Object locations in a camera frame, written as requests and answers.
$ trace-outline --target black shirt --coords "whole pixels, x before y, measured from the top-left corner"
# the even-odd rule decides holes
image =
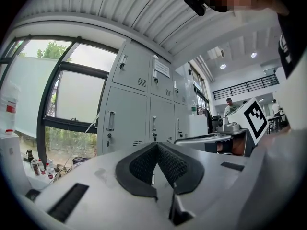
[[[288,16],[278,15],[278,20],[286,42],[279,45],[279,54],[286,77],[288,78],[300,61],[306,46],[306,0],[280,0],[289,10]],[[290,54],[291,62],[286,58]]]

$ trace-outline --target white cabinet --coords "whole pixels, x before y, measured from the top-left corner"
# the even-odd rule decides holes
[[[183,105],[186,104],[186,82],[187,79],[173,71],[174,101]]]
[[[176,140],[188,138],[189,114],[185,105],[175,103],[175,137]]]
[[[125,46],[113,82],[147,92],[150,55],[141,48],[128,44]]]
[[[175,139],[174,104],[151,97],[149,141],[174,143]]]
[[[152,88],[151,93],[162,98],[173,100],[174,87],[172,81],[172,71],[170,70],[170,78],[166,75],[154,70],[154,63],[157,59],[153,59],[153,70],[152,70]],[[162,64],[169,67],[166,61],[159,60]]]
[[[111,87],[103,130],[104,154],[145,143],[146,103],[144,95]]]

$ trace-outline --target corrugated ceiling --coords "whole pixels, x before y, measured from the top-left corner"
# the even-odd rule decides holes
[[[218,13],[207,8],[205,16],[199,17],[183,0],[30,0],[19,20],[65,13],[97,16],[127,28],[173,57],[173,63],[179,66],[232,37],[241,36],[241,31],[246,34],[248,30],[267,28],[253,14],[237,17],[233,12]]]

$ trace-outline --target bottle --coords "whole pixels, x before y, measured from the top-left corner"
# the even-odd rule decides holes
[[[36,160],[36,159],[33,159],[33,160],[31,161],[31,164],[32,164],[32,168],[33,168],[33,170],[34,170],[34,172],[35,172],[35,175],[39,175],[39,167],[38,167],[38,162],[37,162],[37,160]]]
[[[52,173],[54,173],[53,162],[54,162],[53,159],[47,159],[47,163],[49,164],[49,167],[50,167]]]
[[[4,134],[11,134],[15,131],[19,92],[19,88],[11,81],[4,83],[0,96],[0,131]]]
[[[31,163],[33,159],[32,150],[28,149],[26,154],[28,154],[28,160],[29,160],[29,163]]]
[[[47,170],[47,175],[48,175],[49,179],[53,179],[53,174],[52,174],[52,170],[49,166],[49,163],[46,163],[46,170]]]
[[[45,168],[44,168],[44,165],[43,165],[43,162],[42,162],[41,159],[38,160],[38,167],[39,167],[42,174],[46,174]]]
[[[195,116],[195,114],[196,114],[196,107],[193,106],[193,107],[192,107],[192,116]]]

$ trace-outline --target white bottle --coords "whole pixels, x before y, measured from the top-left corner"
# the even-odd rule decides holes
[[[12,82],[4,83],[0,96],[0,131],[11,134],[15,131],[15,116],[19,97],[19,88]]]
[[[51,169],[52,173],[54,173],[54,172],[55,172],[55,171],[54,171],[53,162],[54,162],[54,160],[53,160],[53,159],[48,159],[48,158],[47,158],[47,163],[49,163],[49,167],[50,167],[50,169]]]
[[[49,179],[53,179],[52,169],[50,168],[49,163],[46,163],[46,170]]]
[[[43,165],[43,162],[42,162],[41,159],[38,160],[38,167],[39,167],[42,174],[46,174],[45,168],[44,168],[44,165]]]

